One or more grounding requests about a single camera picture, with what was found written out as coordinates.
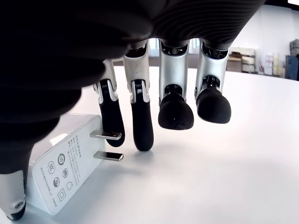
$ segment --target white tabletop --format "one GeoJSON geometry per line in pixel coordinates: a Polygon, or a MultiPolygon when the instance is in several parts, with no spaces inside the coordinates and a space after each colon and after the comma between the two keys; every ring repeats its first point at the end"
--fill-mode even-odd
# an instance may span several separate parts
{"type": "MultiPolygon", "coordinates": [[[[121,162],[104,161],[56,216],[30,205],[19,224],[298,224],[299,82],[227,72],[223,95],[232,107],[226,125],[196,113],[196,70],[188,70],[190,130],[158,125],[158,68],[150,68],[155,142],[134,146],[123,67],[115,67],[126,140],[121,162]]],[[[76,113],[100,112],[92,87],[76,113]]],[[[8,224],[3,213],[0,223],[8,224]]]]}

